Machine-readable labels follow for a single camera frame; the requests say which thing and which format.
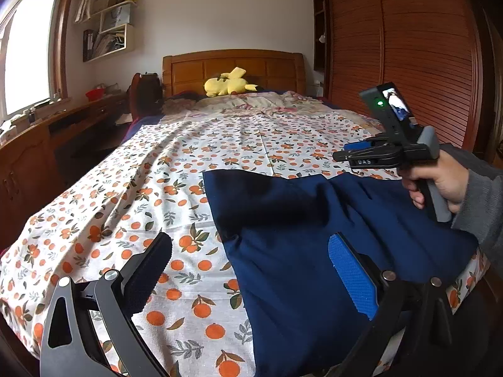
wooden sliding door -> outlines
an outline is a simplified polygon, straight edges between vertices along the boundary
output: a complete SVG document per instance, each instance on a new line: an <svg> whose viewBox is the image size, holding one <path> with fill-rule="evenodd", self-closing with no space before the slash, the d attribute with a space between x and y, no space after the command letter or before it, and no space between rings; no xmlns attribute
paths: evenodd
<svg viewBox="0 0 503 377"><path fill-rule="evenodd" d="M359 91L394 82L442 142L473 149L480 41L468 0L326 0L329 99L369 114Z"/></svg>

floral blanket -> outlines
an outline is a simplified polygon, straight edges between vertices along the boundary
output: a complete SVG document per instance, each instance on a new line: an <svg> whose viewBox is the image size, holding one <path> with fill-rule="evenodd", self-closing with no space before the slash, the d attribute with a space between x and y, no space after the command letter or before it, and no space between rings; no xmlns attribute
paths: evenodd
<svg viewBox="0 0 503 377"><path fill-rule="evenodd" d="M1 260L0 309L26 348L40 355L46 309L62 276L76 282L121 269L159 231L173 256L143 310L140 335L171 375L253 376L253 331L240 286L216 231L202 172L243 169L290 179L348 167L331 153L369 136L348 117L293 92L168 101L162 124L128 142L31 217ZM354 174L398 179L393 170ZM454 285L456 309L488 266L479 252ZM92 313L111 368L127 373ZM389 366L400 336L376 370Z"/></svg>

bed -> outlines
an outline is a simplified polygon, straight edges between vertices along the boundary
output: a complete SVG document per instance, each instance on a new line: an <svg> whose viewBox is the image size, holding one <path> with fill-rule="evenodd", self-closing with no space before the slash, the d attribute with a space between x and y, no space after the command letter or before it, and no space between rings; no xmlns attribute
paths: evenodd
<svg viewBox="0 0 503 377"><path fill-rule="evenodd" d="M195 101L203 82L234 66L266 91ZM242 169L295 179L347 170L332 151L379 131L375 121L332 109L305 94L301 54L224 50L164 57L165 101L138 132L47 207L32 216L1 260L0 309L27 350L38 357L46 308L62 276L76 282L120 269L159 231L174 242L172 260L133 322L172 375L219 376L225 359L253 376L252 329L239 284L216 231L202 172ZM361 176L399 179L393 170ZM448 289L454 310L482 278L477 250ZM111 368L126 373L99 313L94 325ZM390 343L380 368L396 352Z"/></svg>

red bowl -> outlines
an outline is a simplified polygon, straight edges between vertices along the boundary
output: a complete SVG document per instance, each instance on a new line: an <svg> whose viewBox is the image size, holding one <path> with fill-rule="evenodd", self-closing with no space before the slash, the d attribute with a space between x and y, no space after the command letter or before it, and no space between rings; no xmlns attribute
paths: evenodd
<svg viewBox="0 0 503 377"><path fill-rule="evenodd" d="M105 94L105 89L98 88L98 89L90 90L88 93L86 93L86 96L87 96L87 99L89 99L89 102L92 102L93 100L101 99L104 94Z"/></svg>

yellow toy on shelf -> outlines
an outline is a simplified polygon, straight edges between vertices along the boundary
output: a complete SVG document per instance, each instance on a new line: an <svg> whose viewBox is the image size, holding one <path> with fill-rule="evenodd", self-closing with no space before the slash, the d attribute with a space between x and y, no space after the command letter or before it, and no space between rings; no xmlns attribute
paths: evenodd
<svg viewBox="0 0 503 377"><path fill-rule="evenodd" d="M245 93L247 90L256 92L257 85L249 85L243 76L246 74L244 69L235 67L230 73L220 75L219 78L211 78L204 84L206 96L223 96L238 93Z"/></svg>

